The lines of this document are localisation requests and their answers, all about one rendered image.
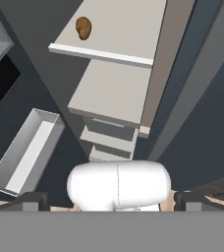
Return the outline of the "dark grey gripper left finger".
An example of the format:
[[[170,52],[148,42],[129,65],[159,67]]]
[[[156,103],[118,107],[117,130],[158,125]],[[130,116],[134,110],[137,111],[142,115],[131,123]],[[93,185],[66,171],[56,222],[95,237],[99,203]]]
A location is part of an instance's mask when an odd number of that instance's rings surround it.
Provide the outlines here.
[[[0,211],[4,212],[44,212],[49,210],[46,193],[27,192],[19,197],[4,197]]]

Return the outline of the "dark grey freezer door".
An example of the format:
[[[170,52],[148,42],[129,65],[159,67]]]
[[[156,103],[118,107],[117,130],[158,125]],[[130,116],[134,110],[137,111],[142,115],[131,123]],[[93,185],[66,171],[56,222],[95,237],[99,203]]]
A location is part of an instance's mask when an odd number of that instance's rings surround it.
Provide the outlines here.
[[[9,78],[16,82],[0,102],[0,159],[34,108],[58,113],[60,109],[40,79],[22,45],[16,41],[7,55],[0,84]],[[48,194],[53,207],[71,208],[67,194],[67,177],[74,166],[87,161],[87,157],[72,132],[66,127],[45,167],[36,190]]]

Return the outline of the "white door bin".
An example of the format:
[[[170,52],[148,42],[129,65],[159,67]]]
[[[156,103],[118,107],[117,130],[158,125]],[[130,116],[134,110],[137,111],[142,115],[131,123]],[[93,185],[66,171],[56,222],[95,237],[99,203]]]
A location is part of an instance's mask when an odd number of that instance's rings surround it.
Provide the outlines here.
[[[64,128],[59,114],[33,108],[0,160],[0,192],[34,191]]]

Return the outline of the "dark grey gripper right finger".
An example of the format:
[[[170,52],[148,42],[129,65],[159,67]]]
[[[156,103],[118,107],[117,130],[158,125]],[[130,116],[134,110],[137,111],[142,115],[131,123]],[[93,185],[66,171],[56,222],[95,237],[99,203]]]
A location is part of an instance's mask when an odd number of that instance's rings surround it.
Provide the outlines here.
[[[213,203],[202,194],[194,192],[176,192],[174,194],[175,211],[183,212],[223,212],[224,205]]]

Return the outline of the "dark grey fridge cabinet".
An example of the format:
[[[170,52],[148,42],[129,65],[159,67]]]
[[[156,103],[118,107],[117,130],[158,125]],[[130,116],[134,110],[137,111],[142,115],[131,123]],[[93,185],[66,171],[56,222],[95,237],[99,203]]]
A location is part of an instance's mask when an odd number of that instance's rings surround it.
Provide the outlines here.
[[[136,156],[161,162],[172,187],[224,177],[224,0],[196,0],[149,137]]]

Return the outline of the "white rounded thing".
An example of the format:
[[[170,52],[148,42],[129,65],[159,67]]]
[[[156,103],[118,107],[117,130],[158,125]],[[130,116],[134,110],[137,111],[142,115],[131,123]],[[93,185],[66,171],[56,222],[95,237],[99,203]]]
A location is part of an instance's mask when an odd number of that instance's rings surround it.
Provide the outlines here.
[[[82,212],[158,212],[171,178],[155,161],[87,162],[70,172],[67,192]]]

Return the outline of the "grey freezer drawer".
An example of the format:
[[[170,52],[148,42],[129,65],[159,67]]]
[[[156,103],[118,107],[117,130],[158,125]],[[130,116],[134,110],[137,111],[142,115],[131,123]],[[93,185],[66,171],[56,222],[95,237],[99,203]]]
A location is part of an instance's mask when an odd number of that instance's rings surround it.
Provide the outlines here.
[[[132,160],[136,147],[138,129],[134,130],[131,140],[123,140],[119,137],[111,137],[89,131],[87,127],[81,134],[81,139],[92,143],[89,154],[90,160]]]
[[[138,132],[135,128],[96,118],[84,117],[84,123],[89,131],[126,141],[134,141]]]

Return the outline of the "brown potato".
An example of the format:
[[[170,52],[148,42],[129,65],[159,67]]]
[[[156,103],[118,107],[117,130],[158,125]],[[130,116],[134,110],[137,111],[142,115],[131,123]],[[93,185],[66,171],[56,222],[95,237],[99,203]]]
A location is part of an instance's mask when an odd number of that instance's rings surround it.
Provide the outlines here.
[[[76,31],[81,40],[87,40],[91,33],[91,21],[87,17],[79,17],[76,20]]]

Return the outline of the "white freezer shelf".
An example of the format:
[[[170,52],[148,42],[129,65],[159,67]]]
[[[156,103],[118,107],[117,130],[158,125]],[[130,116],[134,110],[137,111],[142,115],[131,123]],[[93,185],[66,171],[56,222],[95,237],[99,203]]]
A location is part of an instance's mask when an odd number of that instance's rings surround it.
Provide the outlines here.
[[[84,0],[51,52],[150,68],[167,0]],[[91,33],[81,40],[76,20],[87,17]]]
[[[138,128],[150,69],[91,60],[68,108],[72,113]]]

